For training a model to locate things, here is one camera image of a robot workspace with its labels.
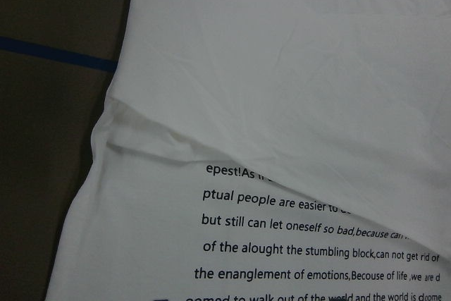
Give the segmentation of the white long-sleeve printed shirt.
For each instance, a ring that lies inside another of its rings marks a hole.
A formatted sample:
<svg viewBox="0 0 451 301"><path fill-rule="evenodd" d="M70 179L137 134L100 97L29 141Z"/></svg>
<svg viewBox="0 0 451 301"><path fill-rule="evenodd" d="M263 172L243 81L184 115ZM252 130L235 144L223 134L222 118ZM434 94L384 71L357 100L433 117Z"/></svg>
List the white long-sleeve printed shirt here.
<svg viewBox="0 0 451 301"><path fill-rule="evenodd" d="M449 300L450 0L131 0L48 300Z"/></svg>

